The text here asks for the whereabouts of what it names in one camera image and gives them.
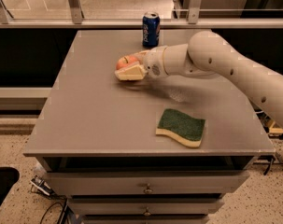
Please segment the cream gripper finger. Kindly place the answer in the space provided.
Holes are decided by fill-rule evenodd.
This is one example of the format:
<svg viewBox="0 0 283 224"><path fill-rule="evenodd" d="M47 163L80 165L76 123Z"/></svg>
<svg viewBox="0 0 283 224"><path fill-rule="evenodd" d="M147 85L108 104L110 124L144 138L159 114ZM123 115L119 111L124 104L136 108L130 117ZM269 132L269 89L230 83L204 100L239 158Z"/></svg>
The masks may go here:
<svg viewBox="0 0 283 224"><path fill-rule="evenodd" d="M142 64L130 64L126 67L123 67L115 72L115 75L118 80L142 80L147 74L147 70Z"/></svg>
<svg viewBox="0 0 283 224"><path fill-rule="evenodd" d="M144 62L146 54L149 52L148 49L139 51L137 53L133 53L129 55L131 61L136 62L139 61L140 63Z"/></svg>

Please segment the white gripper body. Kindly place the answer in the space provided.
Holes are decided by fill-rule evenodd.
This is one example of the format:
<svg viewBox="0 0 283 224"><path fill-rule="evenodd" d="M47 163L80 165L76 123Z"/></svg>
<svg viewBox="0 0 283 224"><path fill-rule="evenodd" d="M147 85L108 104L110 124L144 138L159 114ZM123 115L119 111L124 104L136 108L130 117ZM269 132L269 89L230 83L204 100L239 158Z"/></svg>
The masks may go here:
<svg viewBox="0 0 283 224"><path fill-rule="evenodd" d="M147 69L149 76L152 78L167 77L163 65L163 54L165 49L166 46L150 49L143 59L143 64Z"/></svg>

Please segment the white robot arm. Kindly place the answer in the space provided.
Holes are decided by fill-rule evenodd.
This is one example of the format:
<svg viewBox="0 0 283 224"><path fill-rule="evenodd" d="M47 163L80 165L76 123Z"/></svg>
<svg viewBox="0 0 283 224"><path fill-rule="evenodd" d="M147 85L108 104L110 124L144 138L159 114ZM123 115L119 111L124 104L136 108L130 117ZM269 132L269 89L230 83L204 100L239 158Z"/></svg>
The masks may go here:
<svg viewBox="0 0 283 224"><path fill-rule="evenodd" d="M119 80L214 74L230 80L283 129L283 76L243 56L210 30L195 33L186 44L159 46L124 56L115 71Z"/></svg>

